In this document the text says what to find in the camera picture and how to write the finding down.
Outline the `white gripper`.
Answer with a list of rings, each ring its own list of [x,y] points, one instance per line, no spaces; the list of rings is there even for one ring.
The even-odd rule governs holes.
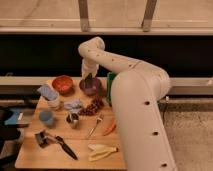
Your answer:
[[[90,60],[90,59],[82,59],[81,65],[81,75],[85,78],[86,84],[91,84],[93,77],[97,75],[99,69],[99,65]]]

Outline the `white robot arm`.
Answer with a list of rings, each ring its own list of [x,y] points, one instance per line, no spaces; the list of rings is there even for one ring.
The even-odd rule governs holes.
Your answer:
[[[82,73],[96,73],[99,66],[116,74],[111,86],[115,114],[127,171],[178,171],[158,101],[170,90],[167,72],[143,60],[105,50],[95,37],[78,47]]]

